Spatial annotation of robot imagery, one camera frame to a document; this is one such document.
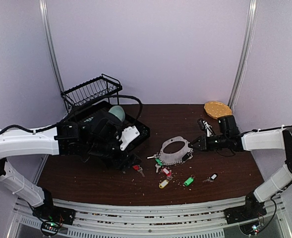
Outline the large metal oval keyring plate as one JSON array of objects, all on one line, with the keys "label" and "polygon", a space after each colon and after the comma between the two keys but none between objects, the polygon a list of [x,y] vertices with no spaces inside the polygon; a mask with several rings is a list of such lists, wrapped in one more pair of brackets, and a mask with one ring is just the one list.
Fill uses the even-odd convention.
[{"label": "large metal oval keyring plate", "polygon": [[[167,147],[175,143],[182,143],[183,146],[175,152],[168,153],[165,151]],[[182,158],[186,153],[193,154],[193,149],[189,148],[189,141],[184,139],[182,136],[176,136],[176,137],[166,140],[162,144],[162,147],[158,153],[158,158],[164,165],[183,164],[186,161],[190,160],[188,159],[185,162],[182,161]]]}]

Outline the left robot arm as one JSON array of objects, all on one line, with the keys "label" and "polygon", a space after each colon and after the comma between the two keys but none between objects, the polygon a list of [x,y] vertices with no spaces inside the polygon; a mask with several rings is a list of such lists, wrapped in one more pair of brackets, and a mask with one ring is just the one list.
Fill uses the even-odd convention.
[{"label": "left robot arm", "polygon": [[89,121],[62,120],[31,129],[12,124],[0,129],[0,183],[38,209],[47,220],[54,220],[58,208],[53,205],[51,193],[17,172],[7,158],[75,155],[85,159],[94,156],[122,169],[134,164],[136,159],[130,155],[129,146],[140,135],[135,124],[126,126],[124,121],[125,112],[117,105],[108,111],[97,111]]}]

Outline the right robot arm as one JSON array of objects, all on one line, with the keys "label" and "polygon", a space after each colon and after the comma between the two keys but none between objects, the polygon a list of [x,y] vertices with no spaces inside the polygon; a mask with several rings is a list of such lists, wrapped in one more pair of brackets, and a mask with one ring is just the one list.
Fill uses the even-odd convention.
[{"label": "right robot arm", "polygon": [[281,149],[285,152],[286,160],[282,167],[246,197],[246,204],[241,208],[244,218],[253,218],[260,211],[260,203],[283,192],[292,184],[292,125],[241,132],[234,116],[224,116],[218,118],[221,133],[215,134],[205,120],[199,119],[198,124],[206,133],[189,143],[192,149],[229,149],[233,152]]}]

